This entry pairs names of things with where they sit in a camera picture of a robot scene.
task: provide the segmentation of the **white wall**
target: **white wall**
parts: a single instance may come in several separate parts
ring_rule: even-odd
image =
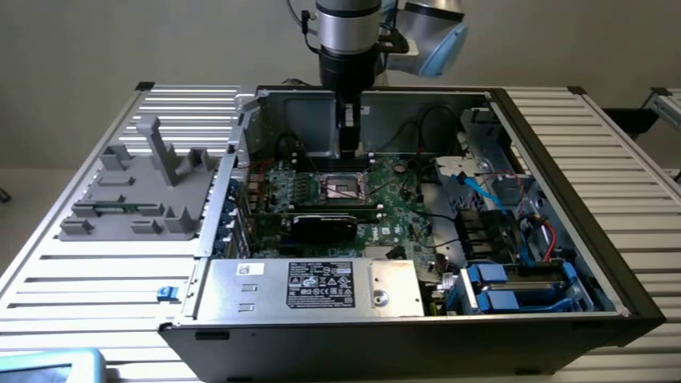
[[[637,105],[681,86],[679,15],[679,0],[468,0],[437,83],[581,85]],[[281,0],[0,0],[0,52],[0,166],[79,166],[139,81],[317,82]]]
[[[0,188],[12,196],[10,202],[0,203],[0,274],[72,177],[72,170],[0,168]]]

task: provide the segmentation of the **cable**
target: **cable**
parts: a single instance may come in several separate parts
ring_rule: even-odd
[[[308,46],[308,49],[312,51],[312,53],[315,53],[315,54],[320,54],[320,50],[319,50],[317,48],[315,48],[315,47],[309,44],[308,34],[305,34],[304,36],[305,36],[305,45]]]
[[[425,118],[428,117],[428,115],[435,111],[435,110],[444,110],[447,111],[447,113],[449,114],[449,117],[452,118],[452,126],[455,127],[455,140],[452,143],[456,143],[456,146],[459,146],[459,148],[461,149],[461,143],[459,142],[459,125],[461,123],[461,121],[457,119],[457,116],[455,115],[455,112],[444,105],[436,105],[433,106],[432,108],[429,108],[428,110],[425,110],[424,114],[421,115],[421,118],[420,118],[420,122],[419,122],[419,126],[420,126],[420,139],[423,141],[424,137],[423,137],[423,129],[424,129],[424,123],[425,123]]]
[[[548,221],[544,221],[544,223],[541,223],[541,225],[552,233],[552,244],[549,245],[549,247],[547,249],[547,253],[544,254],[544,262],[549,262],[552,260],[552,252],[553,252],[553,247],[556,246],[556,240],[557,240],[556,237],[557,236],[556,236],[556,230],[553,229],[553,226],[548,223]]]
[[[293,9],[293,6],[291,5],[291,0],[284,0],[285,3],[287,3],[287,8],[288,8],[288,12],[291,13],[291,17],[293,18],[293,20],[296,21],[296,24],[299,24],[299,26],[303,26],[303,22],[300,21],[300,18],[299,18],[299,15],[296,14],[296,10]],[[317,35],[317,31],[313,30],[312,28],[308,29],[308,31],[316,36]]]
[[[437,247],[440,247],[440,246],[445,246],[445,245],[448,245],[448,244],[451,244],[451,243],[461,242],[461,240],[460,240],[459,238],[455,238],[455,239],[451,239],[449,241],[445,241],[445,242],[443,242],[443,243],[440,243],[440,244],[437,244],[437,245],[427,245],[425,243],[423,243],[423,242],[420,241],[420,236],[421,236],[421,233],[423,233],[423,232],[424,232],[424,229],[421,229],[421,230],[420,230],[420,232],[415,234],[415,239],[416,239],[416,243],[417,243],[420,246],[425,247],[427,249],[436,249]]]
[[[427,168],[433,168],[436,166],[436,164],[427,164],[427,165],[423,165],[421,162],[419,161],[419,158],[415,156],[409,159],[408,163],[407,163],[407,166],[409,166],[409,163],[411,162],[416,162],[416,165],[419,166],[419,173],[416,175],[416,185],[415,185],[415,188],[416,188],[416,195],[420,194],[420,182],[421,182],[421,178],[424,177],[424,170]],[[407,186],[407,182],[409,181],[409,174],[404,174],[404,181],[403,181],[403,184],[400,185],[400,192],[404,192],[404,190],[407,190],[405,186]]]
[[[415,214],[417,214],[417,215],[423,215],[424,217],[432,217],[432,218],[443,218],[443,219],[447,219],[447,220],[448,220],[449,222],[452,222],[452,223],[456,223],[456,222],[457,222],[457,221],[456,221],[452,217],[448,217],[447,215],[443,215],[443,214],[432,214],[432,213],[427,213],[425,211],[415,210],[415,209],[412,209],[412,207],[411,207],[408,204],[405,204],[404,206],[407,207],[407,209],[408,209],[412,213],[415,213]]]
[[[395,6],[393,6],[393,26],[391,27],[388,23],[381,23],[381,27],[388,27],[389,33],[393,34],[395,30],[397,29],[397,11],[399,11],[399,0],[395,0]],[[389,53],[385,52],[383,55],[383,71],[385,72],[388,70],[388,55]]]
[[[407,126],[408,126],[409,124],[413,124],[413,125],[415,125],[415,127],[419,129],[419,124],[416,124],[416,122],[413,122],[412,120],[405,121],[405,122],[400,125],[400,127],[399,127],[399,129],[397,129],[397,132],[393,134],[393,136],[391,137],[391,139],[388,140],[388,142],[387,142],[384,145],[381,145],[381,147],[380,147],[379,149],[376,149],[376,150],[375,150],[375,152],[381,152],[381,151],[383,151],[383,150],[384,150],[384,149],[385,149],[385,148],[387,148],[387,147],[388,147],[388,146],[393,143],[395,139],[399,137],[399,135],[401,134],[401,132],[404,131],[404,129],[407,128]]]
[[[493,178],[496,178],[499,176],[505,176],[505,175],[513,176],[516,178],[517,183],[519,183],[520,202],[519,202],[519,213],[517,213],[517,216],[520,217],[523,215],[523,199],[525,198],[525,188],[523,187],[523,181],[520,180],[519,175],[513,171],[511,171],[511,170],[499,170],[495,173],[492,173],[492,175],[488,176],[488,178],[485,178],[483,180],[483,182],[479,184],[479,186],[480,187],[484,186],[489,180],[492,180]],[[473,194],[473,197],[471,198],[471,201],[468,201],[468,205],[469,206],[472,206],[472,204],[473,204],[475,197],[476,197],[476,195]]]

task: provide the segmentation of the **green circuit board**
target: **green circuit board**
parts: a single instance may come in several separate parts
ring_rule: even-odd
[[[416,234],[429,224],[427,217],[415,214],[408,206],[424,211],[423,203],[404,202],[400,195],[403,187],[415,187],[415,173],[397,174],[395,165],[407,161],[397,157],[384,157],[361,173],[305,173],[296,172],[287,164],[279,162],[264,171],[261,195],[275,198],[275,203],[265,199],[253,199],[251,208],[251,250],[253,258],[359,258],[377,257],[393,247],[403,246],[407,259],[415,261],[419,268],[427,268],[435,259],[435,250],[423,245],[432,245],[432,237],[423,235],[420,242]],[[287,233],[285,223],[291,216],[292,203],[343,205],[357,200],[325,199],[325,190],[320,186],[328,177],[357,178],[361,180],[363,200],[359,204],[380,206],[376,222],[360,223],[355,240],[335,245],[299,244]]]

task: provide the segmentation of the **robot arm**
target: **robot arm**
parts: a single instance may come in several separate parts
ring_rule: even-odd
[[[397,0],[316,0],[321,85],[336,94],[336,127],[341,158],[360,142],[361,92],[385,69],[439,77],[452,66],[467,37],[460,0],[413,0],[399,11]]]

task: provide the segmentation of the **black cable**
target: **black cable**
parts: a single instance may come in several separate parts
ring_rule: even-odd
[[[420,241],[420,236],[421,236],[421,233],[424,232],[424,229],[421,229],[421,231],[415,234],[415,239],[416,239],[416,243],[420,244],[423,247],[425,247],[427,249],[436,249],[437,247],[440,246],[445,246],[448,245],[449,243],[455,243],[455,242],[461,242],[461,240],[459,238],[455,238],[455,239],[451,239],[449,241],[445,241],[437,245],[427,245],[425,243],[423,243]]]
[[[533,219],[536,221],[536,224],[535,225],[531,225],[531,227],[528,228],[528,230],[525,231],[524,236],[527,239],[529,239],[535,233],[539,232],[539,230],[541,229],[541,227],[544,226],[544,222],[547,222],[549,220],[549,217],[547,217],[545,215],[543,216],[536,216],[535,214],[531,214],[531,213],[525,213],[524,215],[521,215],[519,217],[519,230],[520,230],[520,223],[523,222],[524,219]]]
[[[299,24],[299,26],[301,26],[303,22],[300,21],[299,16],[296,15],[296,11],[293,10],[293,6],[291,5],[291,0],[284,0],[284,1],[287,3],[287,8],[288,8],[288,12],[291,13],[291,17],[296,21],[296,24]]]
[[[309,44],[309,40],[308,40],[308,34],[304,35],[305,36],[305,45],[308,46],[308,49],[312,53],[315,54],[320,54],[320,50],[317,48],[315,48],[311,44]]]
[[[397,132],[395,132],[393,136],[391,137],[391,139],[388,140],[388,142],[381,145],[381,147],[376,150],[373,150],[375,152],[381,152],[395,141],[395,139],[399,137],[399,135],[403,133],[404,129],[407,128],[407,126],[409,126],[409,124],[413,124],[415,127],[419,129],[419,124],[416,124],[416,122],[413,122],[412,120],[407,120],[399,127],[397,129]]]
[[[457,222],[457,221],[455,221],[455,219],[453,219],[452,217],[448,217],[447,215],[443,215],[443,214],[432,214],[432,213],[427,213],[425,211],[415,210],[415,209],[412,209],[412,207],[411,207],[408,204],[405,204],[405,206],[407,206],[407,209],[408,209],[412,213],[415,213],[415,214],[417,214],[417,215],[423,215],[424,217],[431,217],[431,218],[443,218],[443,219],[447,219],[447,220],[448,220],[449,222],[452,222],[452,223],[456,223],[456,222]]]
[[[455,146],[459,146],[459,149],[463,149],[461,148],[461,144],[459,143],[459,125],[461,124],[461,121],[457,119],[457,116],[455,115],[455,112],[447,106],[444,106],[444,105],[436,105],[436,106],[431,107],[429,109],[425,110],[424,114],[421,115],[421,118],[419,120],[420,139],[421,140],[424,139],[424,137],[423,137],[423,134],[424,134],[423,130],[424,130],[425,118],[428,117],[428,115],[435,110],[444,110],[449,114],[449,117],[452,118],[452,126],[455,128],[453,144],[455,144]]]
[[[395,0],[393,14],[391,14],[391,16],[393,17],[393,26],[389,27],[387,23],[381,23],[383,27],[388,26],[388,30],[389,30],[391,34],[393,34],[395,30],[397,29],[397,11],[399,11],[399,0]],[[388,70],[388,55],[389,55],[388,52],[383,55],[383,72],[384,73]]]
[[[299,15],[296,14],[296,10],[293,9],[293,6],[291,5],[291,0],[284,0],[285,3],[287,3],[287,8],[288,8],[288,12],[291,13],[291,17],[293,18],[293,20],[296,21],[296,24],[299,24],[299,26],[303,26],[303,22],[300,21],[300,18],[299,18]],[[309,32],[316,36],[317,35],[317,31],[313,30],[312,28],[309,28]]]
[[[419,171],[416,173],[416,195],[420,194],[420,184],[421,184],[421,179],[424,178],[424,170],[428,169],[428,168],[433,168],[436,166],[436,164],[425,164],[423,165],[421,162],[419,162],[417,158],[413,157],[409,162],[407,163],[407,165],[409,166],[409,163],[411,162],[416,162],[416,164],[419,165]],[[403,185],[400,186],[400,192],[403,192],[403,190],[405,190],[405,186],[407,186],[407,181],[409,180],[409,175],[405,174],[404,175],[404,182],[403,182]]]

